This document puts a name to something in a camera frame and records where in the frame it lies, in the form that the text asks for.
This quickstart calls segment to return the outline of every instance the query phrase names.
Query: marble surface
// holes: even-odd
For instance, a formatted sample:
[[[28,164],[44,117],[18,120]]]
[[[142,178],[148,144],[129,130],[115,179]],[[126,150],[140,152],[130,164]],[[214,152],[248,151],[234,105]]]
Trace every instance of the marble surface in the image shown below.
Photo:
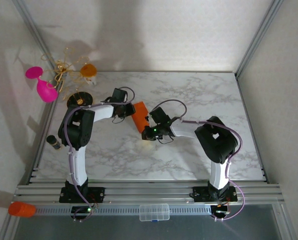
[[[233,73],[101,72],[96,86],[80,90],[88,91],[99,102],[111,96],[114,88],[123,86],[132,87],[136,93],[134,103],[143,101],[149,111],[163,100],[179,99],[188,107],[184,120],[220,117],[244,141],[242,151],[232,160],[230,177],[263,179]],[[184,111],[177,102],[162,107],[171,118]],[[57,136],[66,110],[66,101],[59,99],[49,134]],[[66,148],[56,151],[46,144],[37,178],[64,179],[68,165]],[[210,160],[196,139],[177,137],[166,145],[145,141],[131,117],[119,124],[113,124],[111,118],[94,124],[86,150],[86,168],[93,180],[205,180],[210,175]]]

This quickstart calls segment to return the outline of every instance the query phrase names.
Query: pink wine glass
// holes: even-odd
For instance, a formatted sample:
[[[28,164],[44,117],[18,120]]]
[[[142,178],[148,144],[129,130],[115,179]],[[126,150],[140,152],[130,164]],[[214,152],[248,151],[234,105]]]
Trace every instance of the pink wine glass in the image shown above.
[[[26,71],[25,76],[29,79],[38,80],[38,85],[37,85],[38,94],[40,95],[43,101],[45,101],[46,103],[51,103],[55,99],[57,99],[59,94],[52,84],[40,79],[40,76],[42,76],[42,74],[43,74],[43,69],[41,67],[33,66]]]

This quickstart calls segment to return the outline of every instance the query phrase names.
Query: clear plastic container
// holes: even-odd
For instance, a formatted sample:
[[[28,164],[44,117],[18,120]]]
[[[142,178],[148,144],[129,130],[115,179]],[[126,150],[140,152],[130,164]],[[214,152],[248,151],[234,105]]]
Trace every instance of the clear plastic container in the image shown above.
[[[170,219],[169,205],[164,204],[146,204],[139,207],[141,222],[158,222]]]

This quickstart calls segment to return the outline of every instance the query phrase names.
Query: orange object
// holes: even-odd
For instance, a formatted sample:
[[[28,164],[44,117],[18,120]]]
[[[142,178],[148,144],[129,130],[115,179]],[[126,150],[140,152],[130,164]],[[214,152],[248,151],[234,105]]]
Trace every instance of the orange object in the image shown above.
[[[142,101],[134,104],[134,108],[135,114],[132,115],[132,119],[139,133],[142,133],[144,127],[149,126],[149,123],[145,119],[149,112]]]
[[[97,71],[96,67],[90,63],[84,65],[80,70],[80,73],[82,74],[82,76],[84,76],[86,78],[94,77],[97,74],[97,72],[98,71]]]
[[[9,206],[9,214],[17,217],[30,218],[35,212],[36,207],[34,205],[21,201],[15,201]]]

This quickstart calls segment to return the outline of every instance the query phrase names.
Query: black round base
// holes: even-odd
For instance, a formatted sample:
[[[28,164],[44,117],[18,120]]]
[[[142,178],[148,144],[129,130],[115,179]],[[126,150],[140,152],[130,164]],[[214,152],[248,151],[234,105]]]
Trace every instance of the black round base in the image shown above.
[[[71,95],[67,101],[67,106],[78,105],[78,106],[88,106],[92,105],[93,97],[91,94],[85,91],[77,92]]]

